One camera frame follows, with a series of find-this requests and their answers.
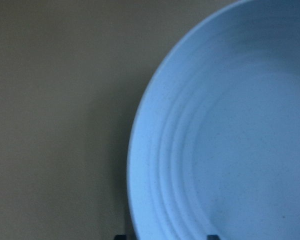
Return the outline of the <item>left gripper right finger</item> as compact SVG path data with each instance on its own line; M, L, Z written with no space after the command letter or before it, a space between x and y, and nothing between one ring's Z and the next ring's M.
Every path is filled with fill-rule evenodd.
M219 236L217 234L208 234L206 240L219 240Z

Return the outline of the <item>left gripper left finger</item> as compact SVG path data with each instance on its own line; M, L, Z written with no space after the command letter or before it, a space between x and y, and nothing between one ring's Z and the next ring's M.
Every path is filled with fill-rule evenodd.
M114 236L114 240L127 240L128 237L125 234L117 234Z

